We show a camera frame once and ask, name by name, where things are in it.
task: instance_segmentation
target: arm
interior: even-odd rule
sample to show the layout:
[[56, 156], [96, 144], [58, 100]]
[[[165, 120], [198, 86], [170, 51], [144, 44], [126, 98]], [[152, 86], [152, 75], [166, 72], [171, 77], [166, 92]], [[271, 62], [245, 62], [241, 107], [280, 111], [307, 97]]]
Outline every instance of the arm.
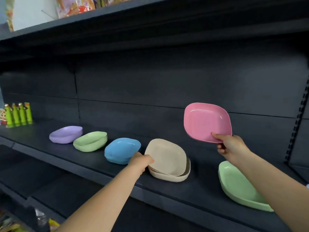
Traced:
[[145, 168], [153, 162], [149, 155], [135, 153], [128, 166], [72, 214], [56, 231], [110, 232], [135, 182]]
[[252, 183], [292, 231], [309, 231], [309, 189], [252, 153], [238, 136], [213, 133], [218, 152]]

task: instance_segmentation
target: green plastic container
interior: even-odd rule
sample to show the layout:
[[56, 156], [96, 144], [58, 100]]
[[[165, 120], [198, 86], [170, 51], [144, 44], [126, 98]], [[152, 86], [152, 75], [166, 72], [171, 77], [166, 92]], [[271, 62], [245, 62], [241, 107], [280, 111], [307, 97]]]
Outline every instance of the green plastic container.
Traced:
[[106, 142], [107, 133], [96, 131], [77, 138], [73, 142], [73, 146], [82, 152], [92, 152], [103, 147]]
[[218, 173], [222, 190], [231, 200], [250, 208], [273, 212], [264, 196], [229, 161], [219, 165]]

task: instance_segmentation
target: forearm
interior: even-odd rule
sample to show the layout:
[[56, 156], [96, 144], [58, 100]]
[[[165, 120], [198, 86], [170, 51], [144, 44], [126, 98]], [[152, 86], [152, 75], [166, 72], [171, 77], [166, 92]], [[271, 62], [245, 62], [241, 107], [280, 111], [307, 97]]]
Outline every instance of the forearm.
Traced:
[[140, 173], [129, 166], [81, 206], [57, 232], [110, 232]]
[[236, 166], [293, 231], [309, 230], [309, 190], [259, 156], [248, 153]]

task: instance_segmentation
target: beige plate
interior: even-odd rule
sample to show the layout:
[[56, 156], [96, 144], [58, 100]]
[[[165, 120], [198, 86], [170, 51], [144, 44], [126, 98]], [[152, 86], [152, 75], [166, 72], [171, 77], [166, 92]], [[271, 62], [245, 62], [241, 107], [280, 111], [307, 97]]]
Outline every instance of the beige plate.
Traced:
[[187, 156], [184, 150], [167, 140], [153, 139], [148, 144], [145, 155], [150, 155], [154, 163], [149, 168], [155, 172], [180, 176], [186, 170]]
[[171, 175], [165, 175], [165, 174], [161, 174], [161, 173], [157, 173], [152, 171], [150, 168], [149, 172], [150, 174], [157, 178], [157, 179], [161, 179], [161, 180], [165, 180], [165, 181], [169, 181], [169, 182], [183, 182], [185, 179], [188, 178], [190, 171], [191, 171], [191, 163], [190, 163], [190, 159], [187, 158], [187, 167], [186, 167], [186, 171], [181, 175], [181, 176], [171, 176]]

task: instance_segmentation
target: person's left hand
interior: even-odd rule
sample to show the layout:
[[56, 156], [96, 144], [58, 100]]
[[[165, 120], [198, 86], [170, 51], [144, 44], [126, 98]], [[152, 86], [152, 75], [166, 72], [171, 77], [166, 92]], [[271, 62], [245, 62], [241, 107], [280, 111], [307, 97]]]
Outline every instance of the person's left hand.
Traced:
[[132, 167], [142, 174], [145, 171], [145, 168], [154, 162], [155, 161], [150, 155], [142, 155], [140, 152], [136, 152], [131, 157], [128, 167]]

